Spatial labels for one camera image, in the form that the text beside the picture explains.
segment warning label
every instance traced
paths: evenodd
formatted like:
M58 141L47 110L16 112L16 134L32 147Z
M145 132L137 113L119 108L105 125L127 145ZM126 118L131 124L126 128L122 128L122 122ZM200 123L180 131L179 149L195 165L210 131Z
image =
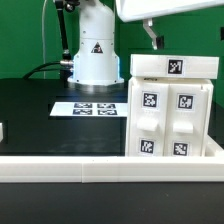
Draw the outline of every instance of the warning label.
M100 46L100 44L97 42L95 47L93 48L93 50L91 51L91 53L95 53L95 54L103 54L102 48Z

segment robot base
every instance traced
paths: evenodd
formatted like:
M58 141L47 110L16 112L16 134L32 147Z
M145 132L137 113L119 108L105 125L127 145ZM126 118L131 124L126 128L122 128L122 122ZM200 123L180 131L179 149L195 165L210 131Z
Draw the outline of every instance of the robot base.
M124 82L115 83L111 85L87 85L77 82L68 82L68 88L77 89L83 92L89 93L106 93L122 90L124 88Z

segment black tabletop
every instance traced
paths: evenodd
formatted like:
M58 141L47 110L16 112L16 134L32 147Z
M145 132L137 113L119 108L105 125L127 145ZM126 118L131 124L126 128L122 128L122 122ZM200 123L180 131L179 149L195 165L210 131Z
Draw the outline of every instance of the black tabletop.
M50 117L61 101L127 103L127 88L88 94L60 80L1 80L0 155L124 155L125 117Z
M0 80L0 155L124 155L125 118L56 118L56 101L127 102L127 89L89 95L59 80ZM223 108L209 134L223 146ZM222 224L224 183L0 184L0 223Z

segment white plastic border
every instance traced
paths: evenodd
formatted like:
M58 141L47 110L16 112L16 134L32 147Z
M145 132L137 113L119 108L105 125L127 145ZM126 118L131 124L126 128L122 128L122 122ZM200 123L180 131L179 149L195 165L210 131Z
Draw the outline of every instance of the white plastic border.
M0 182L224 181L214 157L0 157Z

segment white object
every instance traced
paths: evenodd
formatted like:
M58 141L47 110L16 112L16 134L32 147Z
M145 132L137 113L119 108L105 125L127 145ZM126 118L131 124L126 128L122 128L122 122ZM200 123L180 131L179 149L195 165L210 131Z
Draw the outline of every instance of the white object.
M131 75L217 79L218 57L131 55Z
M143 20L224 4L224 0L116 0L118 16L124 21Z
M224 157L224 150L210 136L207 138L205 156Z
M129 81L127 156L204 156L213 85L206 79Z
M55 102L50 116L127 117L127 103Z
M114 52L113 11L99 0L80 1L80 49L74 56L69 83L109 86L123 83Z
M209 80L170 81L165 156L204 156L212 92Z
M168 88L166 81L129 81L126 156L163 155Z
M0 142L3 140L3 125L0 123Z
M214 142L214 149L219 147ZM0 157L0 183L224 181L223 157Z

